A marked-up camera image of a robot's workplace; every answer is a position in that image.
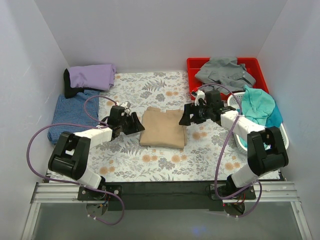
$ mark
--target white enclosure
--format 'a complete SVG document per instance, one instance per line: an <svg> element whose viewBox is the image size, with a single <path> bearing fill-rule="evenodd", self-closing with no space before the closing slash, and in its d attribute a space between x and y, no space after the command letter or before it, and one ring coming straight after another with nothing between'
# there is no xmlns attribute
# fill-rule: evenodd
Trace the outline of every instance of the white enclosure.
<svg viewBox="0 0 320 240"><path fill-rule="evenodd" d="M52 121L68 66L114 63L120 73L186 70L189 57L258 58L289 136L289 165L314 239L320 239L317 0L0 0L0 238L26 223L35 177L29 139ZM43 133L31 157L44 173Z"/></svg>

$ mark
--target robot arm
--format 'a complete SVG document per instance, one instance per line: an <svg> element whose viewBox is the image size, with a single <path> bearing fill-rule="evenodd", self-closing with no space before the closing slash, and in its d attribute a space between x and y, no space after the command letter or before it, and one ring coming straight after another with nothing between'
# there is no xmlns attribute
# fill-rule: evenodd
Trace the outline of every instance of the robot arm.
<svg viewBox="0 0 320 240"><path fill-rule="evenodd" d="M180 125L201 124L211 119L230 130L238 117L233 132L247 141L248 163L236 173L228 176L225 188L227 195L269 172L288 165L287 151L279 128L258 125L243 115L239 115L233 107L224 107L220 92L217 90L205 94L198 90L192 94L195 96L195 103L184 105ZM264 144L270 145L270 149L266 150Z"/></svg>
<svg viewBox="0 0 320 240"><path fill-rule="evenodd" d="M82 132L63 132L54 147L48 168L50 171L67 176L82 185L99 189L105 179L87 166L89 150L97 145L110 142L121 132L126 135L138 133L145 128L137 113L131 112L130 103L113 106L107 118L108 127Z"/></svg>

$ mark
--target teal cloth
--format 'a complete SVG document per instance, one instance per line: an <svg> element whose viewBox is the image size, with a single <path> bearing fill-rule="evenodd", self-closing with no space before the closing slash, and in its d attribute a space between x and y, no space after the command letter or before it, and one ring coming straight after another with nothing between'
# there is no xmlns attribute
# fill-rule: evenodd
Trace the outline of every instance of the teal cloth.
<svg viewBox="0 0 320 240"><path fill-rule="evenodd" d="M282 124L283 121L284 120L281 116L278 105L277 105L277 103L275 103L275 107L273 109L272 114L266 119L265 126L267 128L270 128L270 127L280 128L280 125Z"/></svg>
<svg viewBox="0 0 320 240"><path fill-rule="evenodd" d="M250 88L247 85L244 89L241 100L242 114L256 124L279 128L283 118L273 97L262 89ZM247 148L247 142L241 137L240 141Z"/></svg>

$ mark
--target floral tablecloth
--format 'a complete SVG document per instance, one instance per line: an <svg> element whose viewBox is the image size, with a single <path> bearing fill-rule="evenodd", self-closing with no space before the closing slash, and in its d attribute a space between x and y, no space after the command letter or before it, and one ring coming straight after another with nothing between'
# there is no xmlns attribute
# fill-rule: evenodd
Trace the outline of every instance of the floral tablecloth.
<svg viewBox="0 0 320 240"><path fill-rule="evenodd" d="M102 92L119 103L129 101L139 119L148 106L167 110L184 109L190 103L186 72L122 73L115 77L114 87ZM99 117L109 115L113 103L100 98ZM228 131L208 120L187 127L184 150L140 146L140 133L121 134L90 150L88 166L107 182L204 181L213 180L218 157ZM232 137L225 149L219 169L219 180L236 172L247 161ZM67 179L54 172L51 177ZM279 179L277 171L263 179Z"/></svg>

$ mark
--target red basket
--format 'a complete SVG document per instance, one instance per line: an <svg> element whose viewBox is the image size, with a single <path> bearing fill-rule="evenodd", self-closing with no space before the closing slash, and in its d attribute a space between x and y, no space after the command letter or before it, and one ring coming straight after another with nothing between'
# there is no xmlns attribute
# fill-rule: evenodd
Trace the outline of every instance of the red basket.
<svg viewBox="0 0 320 240"><path fill-rule="evenodd" d="M209 57L190 57L186 60L186 66L188 71L189 91L190 93L200 87L203 83L196 79L195 75L199 72L200 68L210 60ZM259 62L254 57L238 57L238 64L245 64L246 71L252 75L255 79L253 88L262 89L266 93L269 93L264 76L261 72ZM221 93L221 99L227 100L230 94L224 95Z"/></svg>

